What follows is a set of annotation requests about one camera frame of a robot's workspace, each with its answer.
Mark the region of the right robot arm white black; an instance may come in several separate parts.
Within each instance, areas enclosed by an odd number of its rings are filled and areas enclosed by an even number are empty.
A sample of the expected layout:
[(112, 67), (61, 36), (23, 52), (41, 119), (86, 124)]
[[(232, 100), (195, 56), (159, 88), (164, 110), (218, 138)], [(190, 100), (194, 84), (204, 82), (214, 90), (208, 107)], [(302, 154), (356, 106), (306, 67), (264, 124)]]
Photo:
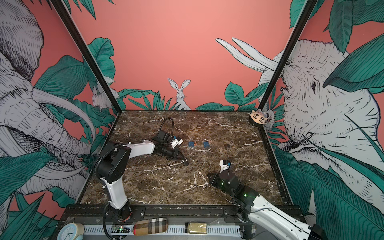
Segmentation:
[(229, 170), (209, 173), (209, 184), (230, 195), (240, 209), (242, 220), (248, 220), (269, 231), (279, 240), (327, 240), (325, 231), (312, 227), (283, 212), (254, 189), (243, 185)]

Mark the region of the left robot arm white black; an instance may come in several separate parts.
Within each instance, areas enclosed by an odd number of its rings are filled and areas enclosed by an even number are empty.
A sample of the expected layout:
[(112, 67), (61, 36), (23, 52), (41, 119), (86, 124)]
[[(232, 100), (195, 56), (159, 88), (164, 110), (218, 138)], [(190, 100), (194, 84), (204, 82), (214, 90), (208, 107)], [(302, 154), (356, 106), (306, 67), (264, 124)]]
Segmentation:
[(181, 138), (174, 136), (173, 118), (163, 120), (157, 134), (150, 140), (134, 143), (108, 142), (94, 166), (95, 177), (107, 193), (107, 212), (122, 223), (131, 218), (130, 202), (123, 186), (123, 175), (130, 159), (143, 155), (160, 155), (169, 161), (179, 161), (188, 166), (189, 162), (179, 148), (182, 143)]

